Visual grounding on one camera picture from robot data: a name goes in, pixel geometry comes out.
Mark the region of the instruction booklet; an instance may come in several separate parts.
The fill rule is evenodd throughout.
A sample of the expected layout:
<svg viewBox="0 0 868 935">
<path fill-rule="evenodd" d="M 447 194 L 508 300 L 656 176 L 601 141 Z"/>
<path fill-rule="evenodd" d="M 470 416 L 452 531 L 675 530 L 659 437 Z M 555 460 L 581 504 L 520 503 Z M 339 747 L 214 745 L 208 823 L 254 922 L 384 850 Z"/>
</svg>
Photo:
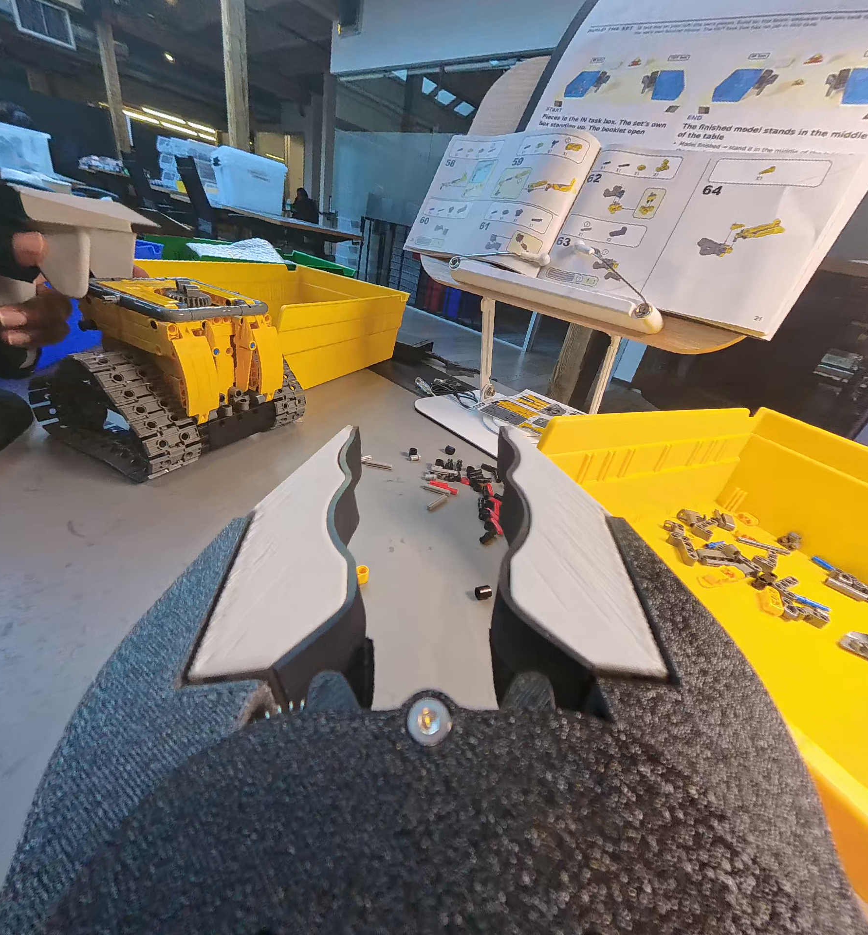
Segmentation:
<svg viewBox="0 0 868 935">
<path fill-rule="evenodd" d="M 657 333 L 770 336 L 825 253 L 857 160 L 455 136 L 406 239 L 466 286 Z"/>
</svg>

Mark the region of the white storage box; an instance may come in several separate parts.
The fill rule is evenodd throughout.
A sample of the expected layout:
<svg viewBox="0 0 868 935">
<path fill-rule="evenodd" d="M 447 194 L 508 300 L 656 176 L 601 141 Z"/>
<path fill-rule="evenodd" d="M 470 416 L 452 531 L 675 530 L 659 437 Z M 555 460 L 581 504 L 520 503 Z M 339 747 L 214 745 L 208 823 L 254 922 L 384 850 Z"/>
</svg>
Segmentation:
<svg viewBox="0 0 868 935">
<path fill-rule="evenodd" d="M 228 146 L 159 135 L 155 139 L 161 184 L 186 193 L 179 158 L 194 158 L 198 177 L 212 206 L 240 209 L 266 217 L 282 216 L 287 169 L 283 162 Z"/>
</svg>

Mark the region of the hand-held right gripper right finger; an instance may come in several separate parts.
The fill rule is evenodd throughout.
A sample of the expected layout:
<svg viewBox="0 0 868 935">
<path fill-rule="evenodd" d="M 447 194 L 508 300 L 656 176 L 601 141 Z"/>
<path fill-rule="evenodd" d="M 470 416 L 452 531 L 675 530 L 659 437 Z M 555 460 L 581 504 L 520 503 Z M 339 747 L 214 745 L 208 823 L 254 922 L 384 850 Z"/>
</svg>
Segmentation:
<svg viewBox="0 0 868 935">
<path fill-rule="evenodd" d="M 613 517 L 521 429 L 501 429 L 498 470 L 507 544 L 490 628 L 498 673 L 542 672 L 555 687 L 593 676 L 668 682 Z"/>
</svg>

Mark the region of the yellow tracked toy robot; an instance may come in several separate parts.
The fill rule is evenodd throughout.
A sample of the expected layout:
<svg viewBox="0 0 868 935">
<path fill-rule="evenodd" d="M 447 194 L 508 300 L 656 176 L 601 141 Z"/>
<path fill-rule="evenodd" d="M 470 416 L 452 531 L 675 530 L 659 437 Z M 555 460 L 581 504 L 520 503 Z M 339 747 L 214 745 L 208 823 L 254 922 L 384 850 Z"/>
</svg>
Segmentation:
<svg viewBox="0 0 868 935">
<path fill-rule="evenodd" d="M 30 380 L 28 403 L 52 439 L 131 482 L 305 415 L 259 300 L 187 278 L 91 279 L 80 310 L 100 345 Z"/>
</svg>

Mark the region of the green plastic bin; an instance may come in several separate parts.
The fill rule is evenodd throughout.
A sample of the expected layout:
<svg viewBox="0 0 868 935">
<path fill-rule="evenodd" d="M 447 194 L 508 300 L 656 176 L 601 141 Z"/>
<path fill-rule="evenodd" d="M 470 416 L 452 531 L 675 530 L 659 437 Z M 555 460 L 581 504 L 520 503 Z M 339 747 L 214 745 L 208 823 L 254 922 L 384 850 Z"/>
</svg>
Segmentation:
<svg viewBox="0 0 868 935">
<path fill-rule="evenodd" d="M 173 236 L 160 236 L 161 243 L 148 242 L 148 246 L 163 247 L 163 258 L 161 260 L 142 260 L 142 261 L 175 261 L 175 262 L 201 262 L 198 260 L 191 259 L 190 255 L 185 250 L 185 245 L 189 240 L 201 240 L 197 238 L 182 238 L 182 237 L 173 237 Z M 304 266 L 312 269 L 318 269 L 325 272 L 337 274 L 340 276 L 345 276 L 347 278 L 354 278 L 356 271 L 346 265 L 335 263 L 331 260 L 323 259 L 316 255 L 309 254 L 304 251 L 291 251 L 290 253 L 281 253 L 281 255 L 288 261 L 287 268 L 291 269 L 297 266 Z"/>
</svg>

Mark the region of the pile of small building parts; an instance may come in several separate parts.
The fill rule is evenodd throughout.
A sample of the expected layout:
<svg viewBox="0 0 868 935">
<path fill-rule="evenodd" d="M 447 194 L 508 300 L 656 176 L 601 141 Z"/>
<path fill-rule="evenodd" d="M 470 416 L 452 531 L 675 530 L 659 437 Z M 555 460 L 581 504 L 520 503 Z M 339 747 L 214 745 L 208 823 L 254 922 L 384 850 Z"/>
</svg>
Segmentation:
<svg viewBox="0 0 868 935">
<path fill-rule="evenodd" d="M 472 491 L 476 495 L 477 517 L 483 528 L 479 542 L 483 546 L 490 545 L 505 536 L 500 522 L 503 495 L 496 489 L 499 481 L 495 466 L 465 464 L 462 459 L 451 456 L 445 460 L 437 459 L 422 475 L 423 489 L 434 497 L 426 509 L 433 512 L 444 506 L 451 497 L 459 496 L 461 488 Z"/>
</svg>

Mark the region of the mixed plastic connector pieces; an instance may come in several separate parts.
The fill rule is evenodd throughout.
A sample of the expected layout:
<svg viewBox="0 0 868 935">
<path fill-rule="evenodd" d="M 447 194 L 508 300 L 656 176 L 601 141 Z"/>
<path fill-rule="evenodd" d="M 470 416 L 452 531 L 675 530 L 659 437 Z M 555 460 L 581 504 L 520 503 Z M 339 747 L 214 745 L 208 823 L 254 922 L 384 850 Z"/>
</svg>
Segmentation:
<svg viewBox="0 0 868 935">
<path fill-rule="evenodd" d="M 757 518 L 748 512 L 716 508 L 711 513 L 691 508 L 662 522 L 665 540 L 685 567 L 698 571 L 705 588 L 743 582 L 757 593 L 759 609 L 779 620 L 804 622 L 823 629 L 833 621 L 833 609 L 803 594 L 800 578 L 779 568 L 783 558 L 802 552 L 804 536 L 797 530 L 773 542 L 756 537 Z M 868 663 L 868 632 L 849 630 L 837 647 Z"/>
</svg>

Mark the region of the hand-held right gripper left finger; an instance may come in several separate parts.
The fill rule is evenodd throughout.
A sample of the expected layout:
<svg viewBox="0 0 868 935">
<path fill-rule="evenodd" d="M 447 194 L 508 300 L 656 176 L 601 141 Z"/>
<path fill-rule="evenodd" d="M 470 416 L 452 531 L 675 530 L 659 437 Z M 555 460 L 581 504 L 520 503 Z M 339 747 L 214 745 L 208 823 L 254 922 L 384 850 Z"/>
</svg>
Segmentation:
<svg viewBox="0 0 868 935">
<path fill-rule="evenodd" d="M 206 614 L 188 684 L 257 680 L 302 702 L 320 672 L 372 700 L 372 641 L 349 545 L 360 514 L 359 428 L 346 426 L 261 500 Z"/>
</svg>

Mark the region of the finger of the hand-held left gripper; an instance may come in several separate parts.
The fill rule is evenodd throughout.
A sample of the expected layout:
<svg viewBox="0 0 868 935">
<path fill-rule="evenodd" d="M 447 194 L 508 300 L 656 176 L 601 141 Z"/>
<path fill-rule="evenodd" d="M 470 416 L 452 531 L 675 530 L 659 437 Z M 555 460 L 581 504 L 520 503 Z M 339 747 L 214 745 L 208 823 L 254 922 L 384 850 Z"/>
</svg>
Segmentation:
<svg viewBox="0 0 868 935">
<path fill-rule="evenodd" d="M 136 228 L 158 224 L 116 202 L 17 186 L 31 228 L 42 233 L 47 255 L 40 267 L 51 287 L 83 298 L 90 279 L 131 279 Z"/>
</svg>

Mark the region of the blue plastic bin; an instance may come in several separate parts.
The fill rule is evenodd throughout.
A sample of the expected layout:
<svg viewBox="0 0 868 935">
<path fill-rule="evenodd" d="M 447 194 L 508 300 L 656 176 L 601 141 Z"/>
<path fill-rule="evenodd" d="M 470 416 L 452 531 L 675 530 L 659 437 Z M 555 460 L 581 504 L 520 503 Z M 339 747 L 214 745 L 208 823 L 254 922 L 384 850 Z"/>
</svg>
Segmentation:
<svg viewBox="0 0 868 935">
<path fill-rule="evenodd" d="M 148 242 L 161 243 L 160 236 L 139 235 L 136 239 L 135 261 L 161 260 L 163 247 L 149 247 Z M 54 345 L 42 348 L 39 352 L 33 371 L 39 372 L 53 366 L 69 355 L 83 353 L 98 347 L 102 341 L 99 330 L 84 329 L 84 316 L 79 307 L 77 298 L 70 299 L 70 315 L 67 320 L 68 331 L 65 337 Z"/>
</svg>

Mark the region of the background table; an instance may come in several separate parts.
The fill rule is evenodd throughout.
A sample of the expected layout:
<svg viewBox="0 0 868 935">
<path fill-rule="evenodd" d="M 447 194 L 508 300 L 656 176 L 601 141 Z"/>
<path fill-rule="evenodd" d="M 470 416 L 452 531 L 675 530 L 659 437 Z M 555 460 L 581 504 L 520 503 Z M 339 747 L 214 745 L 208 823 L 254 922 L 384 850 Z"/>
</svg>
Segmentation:
<svg viewBox="0 0 868 935">
<path fill-rule="evenodd" d="M 325 247 L 341 243 L 361 244 L 363 237 L 288 217 L 271 217 L 238 208 L 216 208 L 205 217 L 195 214 L 194 230 L 202 238 L 246 240 L 261 238 L 280 249 L 323 252 Z"/>
</svg>

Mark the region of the white plastic sheet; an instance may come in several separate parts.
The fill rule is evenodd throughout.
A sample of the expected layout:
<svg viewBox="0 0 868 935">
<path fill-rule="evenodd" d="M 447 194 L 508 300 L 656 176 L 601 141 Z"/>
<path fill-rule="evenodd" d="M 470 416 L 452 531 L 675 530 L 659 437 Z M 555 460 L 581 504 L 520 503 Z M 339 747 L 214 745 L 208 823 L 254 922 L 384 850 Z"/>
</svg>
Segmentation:
<svg viewBox="0 0 868 935">
<path fill-rule="evenodd" d="M 204 262 L 288 264 L 272 244 L 260 238 L 233 242 L 189 240 L 185 250 L 191 259 Z"/>
</svg>

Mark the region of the large yellow plastic bin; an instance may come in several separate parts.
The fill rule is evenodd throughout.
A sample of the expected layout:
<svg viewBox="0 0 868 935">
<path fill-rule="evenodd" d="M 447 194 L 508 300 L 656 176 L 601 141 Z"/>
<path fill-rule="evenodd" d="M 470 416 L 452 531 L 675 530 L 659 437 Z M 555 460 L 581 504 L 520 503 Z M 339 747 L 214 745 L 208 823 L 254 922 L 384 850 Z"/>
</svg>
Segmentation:
<svg viewBox="0 0 868 935">
<path fill-rule="evenodd" d="M 408 294 L 298 265 L 139 260 L 154 277 L 189 278 L 264 302 L 304 390 L 393 355 Z"/>
</svg>

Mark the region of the yellow parts bin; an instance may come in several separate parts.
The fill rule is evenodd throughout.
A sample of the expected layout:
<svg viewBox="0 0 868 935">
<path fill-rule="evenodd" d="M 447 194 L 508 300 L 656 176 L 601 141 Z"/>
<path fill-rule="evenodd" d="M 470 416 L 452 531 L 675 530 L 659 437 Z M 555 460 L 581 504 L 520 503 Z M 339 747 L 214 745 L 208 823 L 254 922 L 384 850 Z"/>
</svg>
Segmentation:
<svg viewBox="0 0 868 935">
<path fill-rule="evenodd" d="M 774 411 L 664 411 L 552 419 L 538 449 L 634 527 L 726 629 L 790 727 L 851 885 L 868 905 L 868 660 L 839 645 L 868 634 L 868 448 Z M 737 536 L 802 546 L 776 573 L 829 610 L 788 621 L 743 580 L 704 584 L 663 524 L 690 508 L 737 518 Z"/>
</svg>

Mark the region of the large instruction sheet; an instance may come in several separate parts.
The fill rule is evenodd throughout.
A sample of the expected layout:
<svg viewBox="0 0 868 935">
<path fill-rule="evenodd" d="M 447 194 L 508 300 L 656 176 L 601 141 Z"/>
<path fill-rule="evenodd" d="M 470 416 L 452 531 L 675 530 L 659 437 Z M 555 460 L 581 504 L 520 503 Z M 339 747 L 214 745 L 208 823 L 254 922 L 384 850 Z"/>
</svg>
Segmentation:
<svg viewBox="0 0 868 935">
<path fill-rule="evenodd" d="M 527 129 L 868 159 L 868 2 L 595 2 L 574 24 Z"/>
</svg>

